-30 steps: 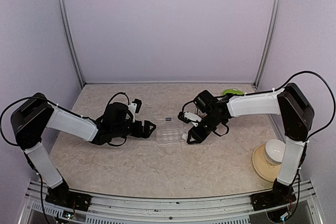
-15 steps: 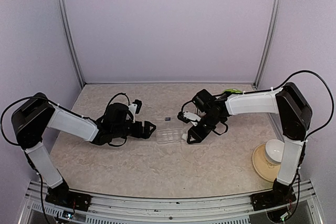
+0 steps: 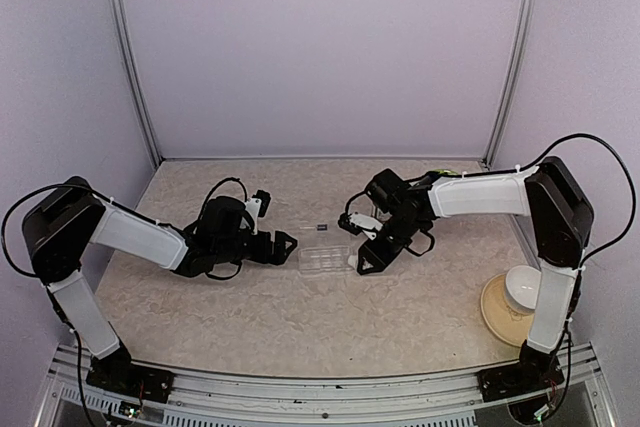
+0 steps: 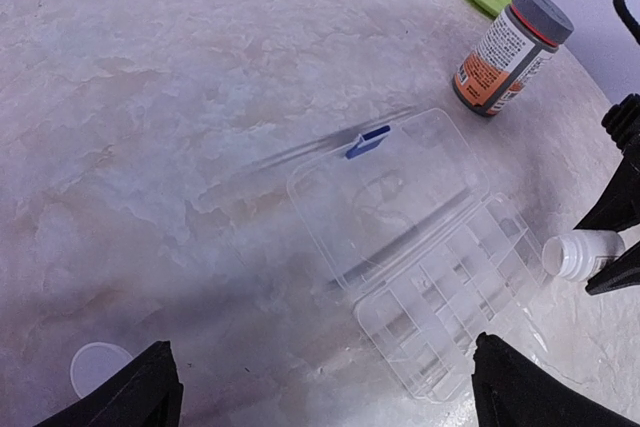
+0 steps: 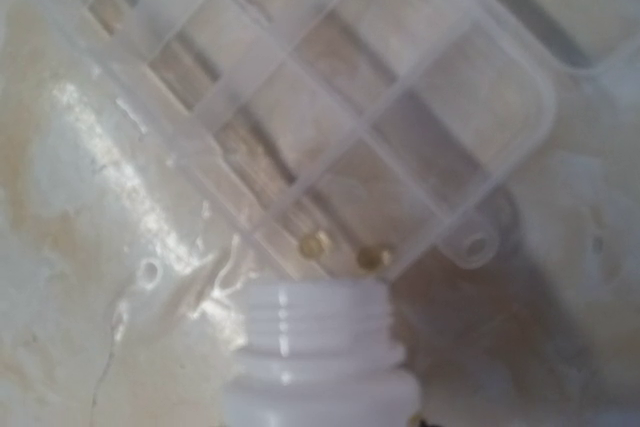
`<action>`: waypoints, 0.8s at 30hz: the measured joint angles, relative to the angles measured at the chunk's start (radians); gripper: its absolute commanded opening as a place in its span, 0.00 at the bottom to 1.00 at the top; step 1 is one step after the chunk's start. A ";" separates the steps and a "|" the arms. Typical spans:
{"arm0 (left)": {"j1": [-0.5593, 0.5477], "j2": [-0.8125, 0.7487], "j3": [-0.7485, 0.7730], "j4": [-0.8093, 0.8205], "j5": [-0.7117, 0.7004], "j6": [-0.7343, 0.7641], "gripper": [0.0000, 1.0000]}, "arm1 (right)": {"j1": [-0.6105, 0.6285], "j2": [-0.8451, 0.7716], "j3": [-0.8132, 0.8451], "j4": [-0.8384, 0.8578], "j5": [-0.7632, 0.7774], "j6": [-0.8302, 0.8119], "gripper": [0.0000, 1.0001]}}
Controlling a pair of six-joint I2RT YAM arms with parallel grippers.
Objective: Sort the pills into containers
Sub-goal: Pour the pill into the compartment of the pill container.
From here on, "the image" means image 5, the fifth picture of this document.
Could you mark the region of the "clear plastic pill organizer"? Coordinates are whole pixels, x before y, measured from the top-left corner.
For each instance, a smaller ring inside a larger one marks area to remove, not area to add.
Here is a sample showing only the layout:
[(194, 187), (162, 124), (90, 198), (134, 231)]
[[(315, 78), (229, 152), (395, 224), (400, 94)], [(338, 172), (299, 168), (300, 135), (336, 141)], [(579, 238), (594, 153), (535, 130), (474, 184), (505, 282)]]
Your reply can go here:
[(37, 1), (292, 273), (488, 263), (489, 199), (548, 138), (553, 75), (639, 42), (639, 0)]

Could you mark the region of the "small white-capped pill bottle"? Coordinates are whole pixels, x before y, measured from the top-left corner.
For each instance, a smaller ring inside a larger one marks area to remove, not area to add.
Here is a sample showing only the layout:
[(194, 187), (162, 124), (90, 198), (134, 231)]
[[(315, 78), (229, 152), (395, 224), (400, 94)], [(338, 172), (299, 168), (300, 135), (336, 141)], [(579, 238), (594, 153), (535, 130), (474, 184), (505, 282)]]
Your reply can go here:
[(421, 387), (386, 283), (253, 282), (240, 309), (246, 340), (223, 389), (224, 425), (420, 425)]

